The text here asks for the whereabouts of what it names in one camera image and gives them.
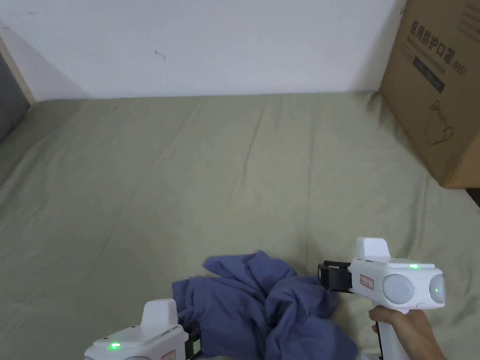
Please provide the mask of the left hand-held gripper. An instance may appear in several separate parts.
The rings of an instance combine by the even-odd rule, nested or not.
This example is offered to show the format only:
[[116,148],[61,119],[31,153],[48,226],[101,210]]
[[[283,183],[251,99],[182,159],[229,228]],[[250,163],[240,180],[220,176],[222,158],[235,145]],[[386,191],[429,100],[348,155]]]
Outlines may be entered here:
[[195,360],[203,355],[197,323],[183,327],[174,299],[145,304],[141,323],[98,339],[86,349],[86,360]]

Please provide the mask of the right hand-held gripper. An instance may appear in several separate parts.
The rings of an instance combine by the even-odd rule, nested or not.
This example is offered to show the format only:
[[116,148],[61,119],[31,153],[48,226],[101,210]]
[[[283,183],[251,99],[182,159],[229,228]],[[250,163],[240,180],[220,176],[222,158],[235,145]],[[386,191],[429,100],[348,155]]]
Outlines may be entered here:
[[318,264],[323,288],[353,293],[373,307],[407,314],[445,306],[443,272],[432,263],[392,257],[385,239],[360,237],[351,262],[325,260]]

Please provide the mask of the person's right hand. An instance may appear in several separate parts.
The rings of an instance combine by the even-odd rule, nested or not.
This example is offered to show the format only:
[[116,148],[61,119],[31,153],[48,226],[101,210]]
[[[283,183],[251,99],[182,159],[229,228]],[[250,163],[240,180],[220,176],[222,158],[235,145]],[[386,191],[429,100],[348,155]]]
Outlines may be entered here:
[[377,306],[368,312],[376,323],[393,327],[403,349],[411,360],[445,360],[432,326],[422,310],[403,314],[395,309]]

